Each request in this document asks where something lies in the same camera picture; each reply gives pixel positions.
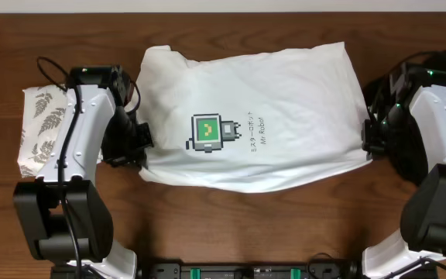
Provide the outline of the white printed t-shirt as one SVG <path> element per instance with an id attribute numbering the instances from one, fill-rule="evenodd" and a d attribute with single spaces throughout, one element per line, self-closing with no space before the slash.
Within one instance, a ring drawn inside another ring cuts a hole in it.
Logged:
<path id="1" fill-rule="evenodd" d="M 211 61 L 153 46 L 137 85 L 154 142 L 145 181 L 263 193 L 369 163 L 368 112 L 341 42 Z"/>

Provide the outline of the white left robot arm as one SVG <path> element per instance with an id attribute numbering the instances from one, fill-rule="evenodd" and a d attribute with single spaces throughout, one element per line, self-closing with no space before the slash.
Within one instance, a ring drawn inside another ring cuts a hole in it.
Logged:
<path id="1" fill-rule="evenodd" d="M 75 67 L 65 77 L 69 105 L 49 159 L 13 194 L 29 252 L 53 263 L 52 278 L 135 278 L 136 253 L 114 239 L 95 186 L 99 159 L 142 166 L 154 145 L 148 124 L 125 110 L 135 84 L 120 66 Z"/>

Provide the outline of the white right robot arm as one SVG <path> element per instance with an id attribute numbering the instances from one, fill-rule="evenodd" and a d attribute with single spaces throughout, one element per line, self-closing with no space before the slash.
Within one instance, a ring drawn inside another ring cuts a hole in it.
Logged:
<path id="1" fill-rule="evenodd" d="M 446 71 L 404 62 L 383 78 L 362 148 L 417 186 L 399 228 L 363 251 L 362 276 L 436 278 L 446 260 Z"/>

